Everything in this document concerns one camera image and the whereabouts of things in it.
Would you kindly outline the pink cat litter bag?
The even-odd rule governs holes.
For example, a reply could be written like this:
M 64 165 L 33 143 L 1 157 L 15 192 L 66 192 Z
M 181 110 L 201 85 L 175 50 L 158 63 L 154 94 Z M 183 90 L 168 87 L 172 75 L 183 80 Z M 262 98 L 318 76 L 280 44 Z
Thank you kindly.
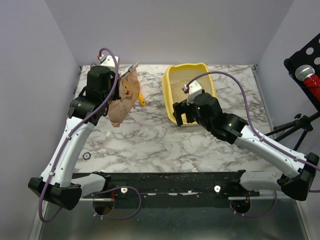
M 139 62 L 132 64 L 119 80 L 120 100 L 112 101 L 107 116 L 111 125 L 118 128 L 136 103 L 140 94 L 137 67 Z

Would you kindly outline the orange plastic scoop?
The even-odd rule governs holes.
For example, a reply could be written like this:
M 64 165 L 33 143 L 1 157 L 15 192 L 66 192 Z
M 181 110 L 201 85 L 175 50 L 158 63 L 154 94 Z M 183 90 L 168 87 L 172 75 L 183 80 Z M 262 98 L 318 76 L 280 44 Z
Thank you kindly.
M 138 95 L 138 99 L 139 99 L 139 103 L 141 107 L 145 107 L 146 106 L 146 101 L 145 98 L 143 96 L 143 94 L 140 92 Z

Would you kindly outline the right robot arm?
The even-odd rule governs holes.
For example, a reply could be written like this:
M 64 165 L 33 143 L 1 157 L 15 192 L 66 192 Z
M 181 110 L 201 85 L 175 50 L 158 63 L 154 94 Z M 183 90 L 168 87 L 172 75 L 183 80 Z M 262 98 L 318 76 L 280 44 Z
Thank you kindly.
M 182 114 L 185 114 L 188 123 L 197 122 L 218 140 L 248 150 L 280 170 L 281 173 L 243 172 L 240 178 L 230 183 L 234 195 L 271 190 L 281 191 L 294 200 L 307 199 L 320 160 L 318 155 L 295 151 L 259 133 L 247 120 L 224 113 L 218 99 L 208 93 L 197 95 L 192 103 L 184 100 L 172 106 L 178 126 L 183 124 Z

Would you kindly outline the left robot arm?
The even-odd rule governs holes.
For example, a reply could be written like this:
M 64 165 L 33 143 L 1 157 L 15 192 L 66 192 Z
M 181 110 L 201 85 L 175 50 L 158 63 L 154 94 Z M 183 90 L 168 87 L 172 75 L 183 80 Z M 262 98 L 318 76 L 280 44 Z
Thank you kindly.
M 111 185 L 101 173 L 74 179 L 73 172 L 83 146 L 105 117 L 111 101 L 119 100 L 117 67 L 96 65 L 87 72 L 86 86 L 70 102 L 63 135 L 47 167 L 39 177 L 32 177 L 28 188 L 40 199 L 72 210 L 81 197 L 96 193 L 104 198 Z

